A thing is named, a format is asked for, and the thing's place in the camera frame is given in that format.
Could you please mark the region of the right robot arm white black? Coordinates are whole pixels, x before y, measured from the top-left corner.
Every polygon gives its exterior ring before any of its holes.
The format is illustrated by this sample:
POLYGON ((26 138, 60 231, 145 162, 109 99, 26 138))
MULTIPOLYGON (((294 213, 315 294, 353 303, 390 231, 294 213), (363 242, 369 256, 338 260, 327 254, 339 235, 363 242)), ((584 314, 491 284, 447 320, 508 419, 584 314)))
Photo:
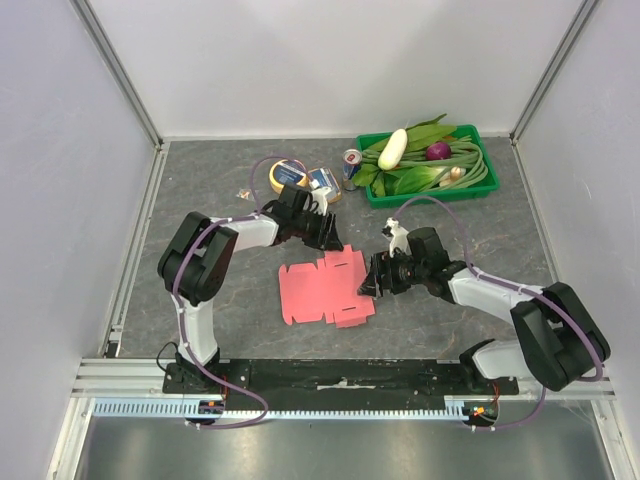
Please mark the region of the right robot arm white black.
POLYGON ((463 261, 453 261, 431 227, 408 231, 395 219, 382 230, 388 247, 374 254, 361 296, 397 295, 415 285, 448 303, 471 307, 513 326, 513 341, 485 340, 460 356, 458 381, 477 394, 494 379, 532 376, 558 392, 574 381, 594 381, 611 348, 576 292, 516 284, 463 261))

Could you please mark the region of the pink cardboard box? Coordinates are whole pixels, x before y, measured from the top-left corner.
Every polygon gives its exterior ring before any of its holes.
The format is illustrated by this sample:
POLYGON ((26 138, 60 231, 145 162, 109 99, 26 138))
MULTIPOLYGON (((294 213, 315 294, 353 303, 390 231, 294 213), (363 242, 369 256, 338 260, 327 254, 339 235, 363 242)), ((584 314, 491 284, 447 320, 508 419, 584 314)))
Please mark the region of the pink cardboard box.
POLYGON ((278 271, 281 311, 288 325, 324 321, 355 327, 375 314, 372 298, 358 294, 366 277, 363 253, 347 245, 314 263, 283 265, 278 271))

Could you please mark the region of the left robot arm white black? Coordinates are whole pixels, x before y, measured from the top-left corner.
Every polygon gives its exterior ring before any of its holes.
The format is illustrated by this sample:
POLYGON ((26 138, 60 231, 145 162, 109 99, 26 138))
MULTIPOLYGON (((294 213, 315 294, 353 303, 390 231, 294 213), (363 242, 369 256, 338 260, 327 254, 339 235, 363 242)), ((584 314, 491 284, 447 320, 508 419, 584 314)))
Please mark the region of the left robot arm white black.
POLYGON ((280 245, 291 238, 319 251, 342 251, 330 189, 283 187, 277 199, 245 216, 189 213, 159 260, 157 271, 172 295, 179 329, 178 353, 188 364, 185 382, 208 393, 219 382, 219 345, 214 334, 213 298, 221 289, 234 253, 280 245))

